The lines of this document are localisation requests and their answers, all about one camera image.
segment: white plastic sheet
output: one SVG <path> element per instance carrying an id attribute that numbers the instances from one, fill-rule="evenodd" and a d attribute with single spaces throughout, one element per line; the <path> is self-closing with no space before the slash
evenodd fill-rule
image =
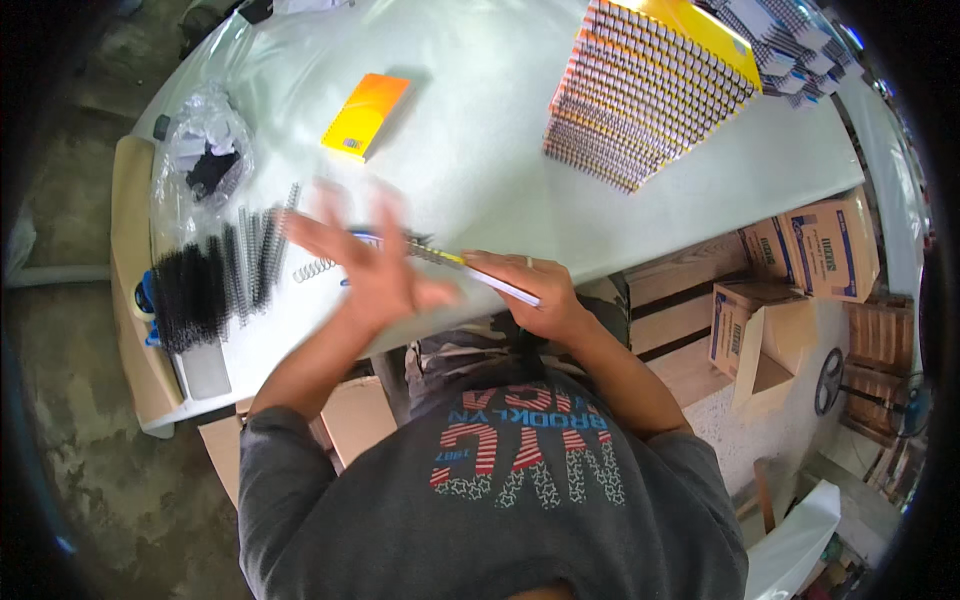
<path id="1" fill-rule="evenodd" d="M 847 78 L 837 95 L 850 116 L 874 184 L 890 292 L 914 299 L 914 319 L 919 323 L 917 300 L 924 268 L 928 213 L 911 150 L 893 111 L 862 80 Z M 917 327 L 914 348 L 919 347 Z M 914 352 L 913 365 L 915 371 L 920 370 L 918 351 Z"/>
<path id="2" fill-rule="evenodd" d="M 745 600 L 789 600 L 800 591 L 840 522 L 840 488 L 821 481 L 770 534 L 747 550 Z"/>

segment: notebook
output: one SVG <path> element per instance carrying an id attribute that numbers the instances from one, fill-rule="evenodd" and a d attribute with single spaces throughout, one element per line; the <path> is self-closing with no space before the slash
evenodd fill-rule
<path id="1" fill-rule="evenodd" d="M 321 144 L 366 162 L 377 133 L 409 89 L 410 80 L 376 73 L 364 75 L 330 123 Z"/>

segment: hand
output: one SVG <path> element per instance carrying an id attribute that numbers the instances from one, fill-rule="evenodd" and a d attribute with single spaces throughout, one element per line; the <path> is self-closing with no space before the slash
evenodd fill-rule
<path id="1" fill-rule="evenodd" d="M 458 292 L 452 282 L 427 279 L 407 263 L 406 237 L 391 207 L 397 204 L 394 192 L 380 186 L 376 199 L 381 251 L 344 230 L 337 216 L 339 188 L 323 181 L 316 187 L 323 222 L 287 212 L 284 234 L 292 243 L 347 271 L 350 287 L 344 310 L 361 328 L 358 333 L 375 336 L 417 312 L 456 302 Z"/>
<path id="2" fill-rule="evenodd" d="M 498 290 L 514 321 L 541 338 L 571 346 L 588 330 L 592 315 L 577 300 L 573 281 L 564 265 L 553 260 L 532 259 L 516 254 L 494 254 L 478 250 L 464 251 L 467 264 L 487 275 L 502 279 L 540 299 L 534 307 Z"/>

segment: gray t-shirt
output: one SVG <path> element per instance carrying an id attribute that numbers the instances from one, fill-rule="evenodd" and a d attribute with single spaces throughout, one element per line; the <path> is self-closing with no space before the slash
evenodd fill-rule
<path id="1" fill-rule="evenodd" d="M 240 437 L 240 565 L 257 598 L 742 600 L 747 555 L 716 455 L 641 442 L 562 375 L 453 394 L 338 477 L 307 424 Z"/>

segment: stack of spiral notebooks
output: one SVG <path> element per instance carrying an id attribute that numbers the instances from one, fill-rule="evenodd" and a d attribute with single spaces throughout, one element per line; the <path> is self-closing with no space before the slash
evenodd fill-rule
<path id="1" fill-rule="evenodd" d="M 635 192 L 760 92 L 750 44 L 686 0 L 593 0 L 550 103 L 547 156 Z"/>
<path id="2" fill-rule="evenodd" d="M 805 0 L 696 0 L 754 49 L 763 93 L 791 107 L 815 106 L 863 67 Z"/>

